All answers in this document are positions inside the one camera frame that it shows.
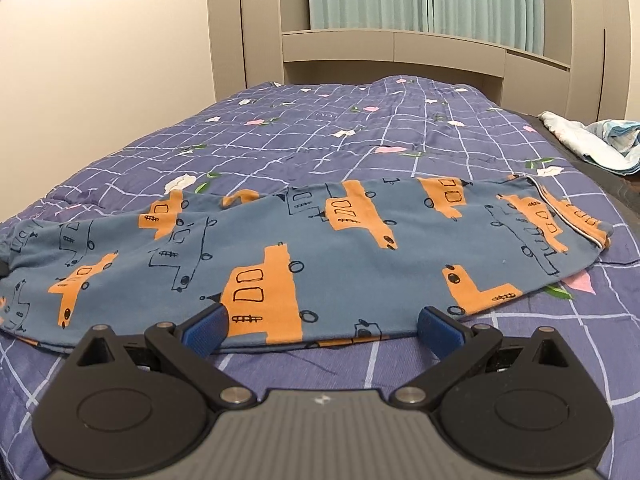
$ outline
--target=folded clothing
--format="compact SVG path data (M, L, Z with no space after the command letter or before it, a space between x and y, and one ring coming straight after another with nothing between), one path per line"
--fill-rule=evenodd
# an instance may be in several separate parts
M2 330L65 352L93 325L141 333L215 300L225 351L408 336L424 306L469 316L575 274L611 233L528 176L172 190L148 210L16 224Z
M605 120L585 126L552 112L543 112L538 118L581 159L615 174L640 171L639 122Z

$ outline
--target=green leaf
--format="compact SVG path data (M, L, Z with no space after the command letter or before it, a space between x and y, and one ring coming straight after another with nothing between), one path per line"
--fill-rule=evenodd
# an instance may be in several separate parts
M204 182L203 184L200 184L197 188L196 188L196 193L202 193L204 192L207 187L209 187L209 183L208 182Z
M544 291L550 296L553 296L554 298L558 298L559 300L572 300L574 298L567 291L562 290L561 288L558 288L553 285L547 285L544 288Z

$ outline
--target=bed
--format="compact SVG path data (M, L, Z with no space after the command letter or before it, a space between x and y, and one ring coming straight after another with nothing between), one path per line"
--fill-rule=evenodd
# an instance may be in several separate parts
M0 231L5 234L19 219L63 222L142 209L164 195L167 183L185 175L195 177L187 190L228 194L347 178L485 179L510 173L547 175L540 179L551 193L614 225L612 245L588 269L594 294L561 285L564 294L538 292L479 317L507 335L528 336L541 324L559 329L612 406L616 427L600 471L614 480L636 478L636 238L615 199L526 120L470 86L414 76L363 86L264 83L94 162ZM0 452L16 479L39 480L48 471L30 415L63 360L0 333ZM434 357L415 338L403 338L346 348L220 354L210 360L260 395L274 387L380 388L388 394Z

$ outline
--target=wardrobe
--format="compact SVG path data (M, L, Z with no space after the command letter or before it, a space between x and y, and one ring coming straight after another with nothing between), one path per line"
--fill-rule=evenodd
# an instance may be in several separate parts
M208 0L216 97L264 81L366 84L395 74L479 88L503 108L623 118L628 0L544 0L541 54L415 30L316 28L309 0Z

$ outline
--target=white flower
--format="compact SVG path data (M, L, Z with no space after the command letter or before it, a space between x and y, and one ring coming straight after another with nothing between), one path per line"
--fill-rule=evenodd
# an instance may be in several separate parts
M340 130L339 132L335 132L334 134L331 134L334 137L341 137L341 136L347 136L347 137L351 137L352 135L355 135L356 132L355 130Z
M169 193L172 189L184 189L193 184L197 179L190 174L185 173L183 176L174 178L171 182L167 182L164 186L164 192Z
M548 168L541 168L538 170L538 176L556 176L562 173L560 166L549 166Z

